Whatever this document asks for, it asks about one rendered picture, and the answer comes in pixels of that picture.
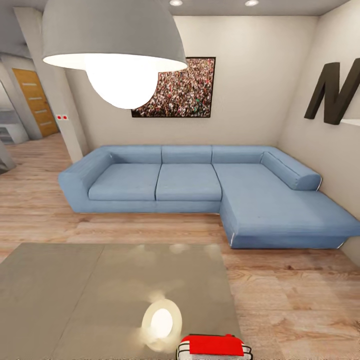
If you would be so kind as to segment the radio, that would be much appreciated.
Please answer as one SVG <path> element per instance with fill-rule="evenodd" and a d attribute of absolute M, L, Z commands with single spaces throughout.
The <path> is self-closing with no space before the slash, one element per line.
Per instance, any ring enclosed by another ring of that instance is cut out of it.
<path fill-rule="evenodd" d="M 175 360 L 253 360 L 244 342 L 231 334 L 185 336 L 175 353 Z"/>

